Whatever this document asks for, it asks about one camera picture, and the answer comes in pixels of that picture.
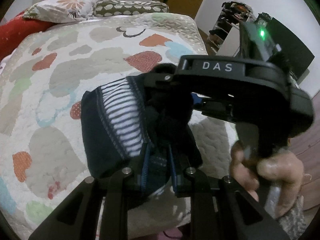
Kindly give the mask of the person's right hand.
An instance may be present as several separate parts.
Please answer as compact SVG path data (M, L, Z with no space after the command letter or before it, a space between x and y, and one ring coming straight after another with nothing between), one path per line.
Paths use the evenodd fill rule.
M230 175L256 200L260 186L258 176L281 183L281 192L275 208L276 218L287 213L296 202L304 180L304 165L295 154L289 151L277 153L258 162L247 161L241 142L231 148Z

